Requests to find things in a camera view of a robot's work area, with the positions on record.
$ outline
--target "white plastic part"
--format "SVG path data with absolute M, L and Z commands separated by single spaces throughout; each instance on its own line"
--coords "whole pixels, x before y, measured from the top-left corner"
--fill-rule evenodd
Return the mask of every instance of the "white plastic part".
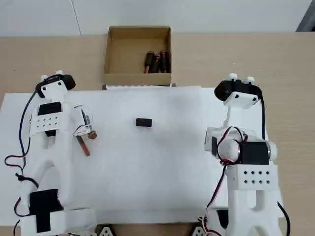
M 203 231 L 202 227 L 200 226 L 197 226 L 192 235 L 191 236 L 206 236 L 205 232 Z
M 57 70 L 56 71 L 56 75 L 63 75 L 63 71 L 62 70 Z
M 42 76 L 40 77 L 40 81 L 43 82 L 44 79 L 46 79 L 47 77 L 48 77 L 48 75 L 42 75 Z
M 278 166 L 235 165 L 228 166 L 228 190 L 278 190 Z
M 109 227 L 104 227 L 98 236 L 114 236 Z
M 249 83 L 254 83 L 255 82 L 255 78 L 254 77 L 252 77 L 252 76 L 248 76 L 244 81 L 243 81 L 243 83 L 245 83 L 245 84 L 249 84 Z
M 249 235 L 258 228 L 266 236 L 282 236 L 274 194 L 279 190 L 277 166 L 234 165 L 227 167 L 226 175 L 229 224 L 224 235 Z M 250 208 L 247 199 L 253 190 L 256 190 L 256 206 Z
M 83 105 L 76 106 L 71 113 L 71 117 L 74 121 L 74 127 L 75 130 L 73 132 L 73 135 L 83 135 L 83 134 L 88 134 L 91 132 L 92 128 L 92 114 L 87 114 L 86 107 Z M 85 123 L 84 117 L 82 115 L 82 112 L 84 112 L 87 124 Z
M 54 236 L 96 226 L 93 209 L 55 211 L 50 213 L 50 231 L 37 233 L 36 216 L 21 218 L 21 236 Z
M 236 161 L 240 154 L 240 146 L 235 140 L 228 138 L 220 143 L 218 153 L 222 159 Z
M 224 101 L 224 105 L 228 106 L 227 118 L 224 126 L 242 127 L 243 110 L 253 106 L 258 101 L 257 95 L 233 92 Z
M 62 112 L 60 113 L 60 118 L 62 117 L 62 127 L 63 129 L 56 130 L 55 143 L 51 147 L 46 149 L 39 149 L 39 146 L 45 146 L 45 138 L 43 138 L 42 132 L 34 132 L 32 136 L 32 142 L 30 146 L 29 155 L 39 156 L 38 159 L 32 165 L 32 168 L 26 170 L 25 176 L 31 177 L 36 180 L 37 183 L 41 182 L 46 171 L 51 167 L 56 167 L 59 170 L 60 183 L 59 189 L 59 200 L 61 204 L 67 205 L 71 203 L 72 192 L 72 122 L 70 116 L 71 109 L 67 103 L 62 104 Z M 35 191 L 36 187 L 30 181 L 21 182 L 21 211 L 29 212 L 29 195 L 31 192 Z
M 237 74 L 235 73 L 229 73 L 228 74 L 229 80 L 237 80 Z
M 38 116 L 37 112 L 37 109 L 35 109 L 31 118 L 30 135 L 55 129 L 63 131 L 67 129 L 65 113 L 58 112 Z
M 52 102 L 64 103 L 64 97 L 68 93 L 68 90 L 62 80 L 43 85 L 41 88 L 42 93 L 47 100 Z
M 277 146 L 274 142 L 271 142 L 271 141 L 268 141 L 267 144 L 269 146 L 269 152 L 270 152 L 269 160 L 274 161 L 278 157 Z

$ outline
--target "open cardboard box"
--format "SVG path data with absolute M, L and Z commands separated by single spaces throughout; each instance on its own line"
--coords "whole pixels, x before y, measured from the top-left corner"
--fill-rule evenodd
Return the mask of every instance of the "open cardboard box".
M 110 27 L 105 58 L 106 85 L 169 85 L 171 73 L 144 74 L 148 51 L 170 52 L 171 28 L 167 26 Z

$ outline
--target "black wire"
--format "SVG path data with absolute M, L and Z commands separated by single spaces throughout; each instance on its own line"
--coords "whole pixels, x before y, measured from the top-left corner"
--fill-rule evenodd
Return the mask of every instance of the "black wire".
M 286 236 L 290 236 L 290 232 L 291 232 L 291 221 L 290 221 L 290 217 L 287 214 L 287 212 L 285 211 L 284 207 L 278 202 L 278 207 L 280 208 L 280 210 L 282 211 L 282 213 L 285 216 L 285 220 L 286 220 Z
M 4 159 L 4 164 L 5 164 L 6 166 L 9 166 L 9 167 L 18 167 L 18 168 L 21 170 L 21 174 L 23 174 L 23 168 L 22 168 L 20 165 L 9 164 L 7 161 L 8 161 L 8 159 L 10 159 L 10 158 L 12 158 L 12 157 L 15 157 L 15 158 L 24 158 L 24 157 L 29 153 L 30 145 L 31 145 L 31 138 L 29 138 L 28 149 L 27 149 L 25 155 L 20 155 L 20 156 L 17 156 L 17 155 L 9 155 L 9 156 L 7 156 L 7 157 Z
M 21 145 L 21 150 L 22 150 L 22 155 L 23 157 L 23 167 L 22 167 L 22 171 L 24 170 L 25 166 L 26 166 L 26 158 L 25 158 L 25 150 L 24 150 L 24 146 L 23 146 L 23 142 L 22 142 L 22 125 L 23 125 L 23 120 L 24 120 L 24 116 L 26 113 L 26 110 L 30 104 L 30 102 L 32 101 L 32 99 L 34 98 L 34 96 L 36 95 L 37 91 L 34 91 L 33 94 L 31 95 L 31 97 L 29 98 L 27 104 L 25 105 L 25 108 L 23 110 L 22 116 L 21 116 L 21 121 L 20 121 L 20 128 L 19 128 L 19 141 L 20 141 L 20 145 Z
M 265 111 L 265 102 L 262 95 L 260 96 L 260 102 L 261 102 L 261 113 L 262 113 L 262 139 L 265 139 L 265 126 L 266 126 L 266 111 Z
M 16 227 L 18 227 L 19 223 L 20 223 L 20 220 L 18 220 L 13 227 L 13 236 L 15 236 Z
M 259 98 L 261 102 L 261 113 L 262 113 L 262 139 L 265 139 L 265 126 L 266 126 L 266 111 L 265 111 L 265 102 L 264 98 L 262 96 L 262 91 L 259 92 Z M 282 213 L 285 216 L 286 220 L 286 236 L 290 236 L 290 231 L 291 231 L 291 222 L 290 222 L 290 217 L 285 211 L 284 207 L 278 202 L 278 207 L 282 211 Z

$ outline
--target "wooden table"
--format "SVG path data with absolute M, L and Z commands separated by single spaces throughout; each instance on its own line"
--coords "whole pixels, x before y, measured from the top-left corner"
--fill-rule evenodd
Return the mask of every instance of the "wooden table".
M 70 73 L 76 90 L 100 90 L 106 36 L 0 38 L 0 101 L 31 92 L 42 74 Z M 270 140 L 276 142 L 292 234 L 311 235 L 315 207 L 315 33 L 173 34 L 173 82 L 215 87 L 229 72 L 263 88 Z M 187 236 L 191 225 L 121 225 L 118 236 Z M 11 227 L 0 228 L 10 235 Z

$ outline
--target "cable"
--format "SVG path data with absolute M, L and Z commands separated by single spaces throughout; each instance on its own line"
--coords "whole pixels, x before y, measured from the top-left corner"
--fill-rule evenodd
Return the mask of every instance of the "cable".
M 25 155 L 21 155 L 21 156 L 9 155 L 9 156 L 7 156 L 7 157 L 4 159 L 4 164 L 5 164 L 6 166 L 9 166 L 9 167 L 18 167 L 18 168 L 21 170 L 21 174 L 23 174 L 23 168 L 22 168 L 20 165 L 17 165 L 17 164 L 9 164 L 7 161 L 8 161 L 8 159 L 10 159 L 10 158 L 24 158 L 24 157 L 28 154 L 28 152 L 29 152 L 29 150 L 30 150 L 30 145 L 31 145 L 31 138 L 29 138 L 28 149 L 27 149 Z
M 260 96 L 260 102 L 261 102 L 261 113 L 262 113 L 262 139 L 265 139 L 265 123 L 266 123 L 266 111 L 265 111 L 265 102 L 264 102 L 264 98 L 261 94 Z
M 240 130 L 238 127 L 236 127 L 236 126 L 230 126 L 230 127 L 228 127 L 228 128 L 226 129 L 226 131 L 225 131 L 224 134 L 222 135 L 222 138 L 220 139 L 220 141 L 219 141 L 218 144 L 217 144 L 217 154 L 218 154 L 218 158 L 220 159 L 220 162 L 221 162 L 222 165 L 225 165 L 225 164 L 228 164 L 228 163 L 229 163 L 229 164 L 236 163 L 236 162 L 233 162 L 233 161 L 231 161 L 231 160 L 229 160 L 229 159 L 222 159 L 222 158 L 220 157 L 220 154 L 219 154 L 219 145 L 220 145 L 220 144 L 223 142 L 223 140 L 228 136 L 228 134 L 230 133 L 230 131 L 231 131 L 232 128 L 236 129 L 237 132 L 240 134 L 240 136 L 241 136 L 241 142 L 245 142 L 245 140 L 247 140 L 247 138 L 248 138 L 248 135 L 245 134 L 245 136 L 243 136 L 243 133 L 241 132 L 241 130 Z
M 23 125 L 23 120 L 24 120 L 24 116 L 26 113 L 26 110 L 30 104 L 30 102 L 32 101 L 32 99 L 34 98 L 34 96 L 36 95 L 37 91 L 34 91 L 33 94 L 31 95 L 31 97 L 29 98 L 27 104 L 25 105 L 25 108 L 23 110 L 22 116 L 21 116 L 21 121 L 20 121 L 20 128 L 19 128 L 19 141 L 20 141 L 20 145 L 21 145 L 21 150 L 22 150 L 22 155 L 23 157 L 23 168 L 22 171 L 24 170 L 25 166 L 26 166 L 26 158 L 25 158 L 25 150 L 24 150 L 24 146 L 23 146 L 23 142 L 22 142 L 22 125 Z
M 20 220 L 18 220 L 18 221 L 15 223 L 14 227 L 13 227 L 13 236 L 15 236 L 15 231 L 16 231 L 16 228 L 18 227 L 19 223 L 20 223 Z
M 290 217 L 287 214 L 287 212 L 285 211 L 284 207 L 278 202 L 278 207 L 280 208 L 280 210 L 282 211 L 282 213 L 284 214 L 285 220 L 286 220 L 286 236 L 290 236 L 290 232 L 291 232 L 291 221 L 290 221 Z
M 26 113 L 26 110 L 29 106 L 29 104 L 31 103 L 32 99 L 34 98 L 34 96 L 36 95 L 37 91 L 34 91 L 33 94 L 31 95 L 31 97 L 29 98 L 28 102 L 26 103 L 25 105 L 25 108 L 23 110 L 23 113 L 22 113 L 22 116 L 21 116 L 21 120 L 20 120 L 20 127 L 19 127 L 19 142 L 20 142 L 20 146 L 21 146 L 21 151 L 22 151 L 22 155 L 9 155 L 7 156 L 5 159 L 4 159 L 4 163 L 5 165 L 9 166 L 9 167 L 17 167 L 21 170 L 21 174 L 19 175 L 18 173 L 15 174 L 15 176 L 18 178 L 19 181 L 30 181 L 32 182 L 37 188 L 39 187 L 38 183 L 33 179 L 33 178 L 30 178 L 30 177 L 24 177 L 23 176 L 23 170 L 24 168 L 26 167 L 26 155 L 28 154 L 29 150 L 30 150 L 30 145 L 31 145 L 31 137 L 29 137 L 29 144 L 28 144 L 28 148 L 27 148 L 27 151 L 25 152 L 24 150 L 24 146 L 23 146 L 23 142 L 22 142 L 22 126 L 23 126 L 23 120 L 24 120 L 24 116 L 25 116 L 25 113 Z M 17 164 L 9 164 L 7 161 L 9 158 L 23 158 L 23 167 L 20 166 L 20 165 L 17 165 Z M 19 205 L 21 201 L 21 197 L 19 197 L 19 199 L 16 201 L 15 205 L 14 205 L 14 213 L 19 216 L 19 217 L 24 217 L 24 216 L 27 216 L 27 215 L 20 215 L 18 212 L 17 212 L 17 207 Z M 18 224 L 20 223 L 20 220 L 18 220 L 16 222 L 16 224 L 14 225 L 13 227 L 13 236 L 16 235 L 16 228 L 18 226 Z
M 265 139 L 265 126 L 266 126 L 266 111 L 265 111 L 265 102 L 264 102 L 264 98 L 262 96 L 262 91 L 259 92 L 259 98 L 260 98 L 260 102 L 261 102 L 261 113 L 262 113 L 262 139 Z M 290 236 L 290 232 L 291 232 L 291 221 L 290 221 L 290 217 L 287 214 L 287 212 L 285 211 L 284 207 L 279 203 L 278 203 L 278 207 L 280 208 L 280 210 L 282 211 L 282 213 L 285 216 L 285 220 L 286 220 L 286 236 Z

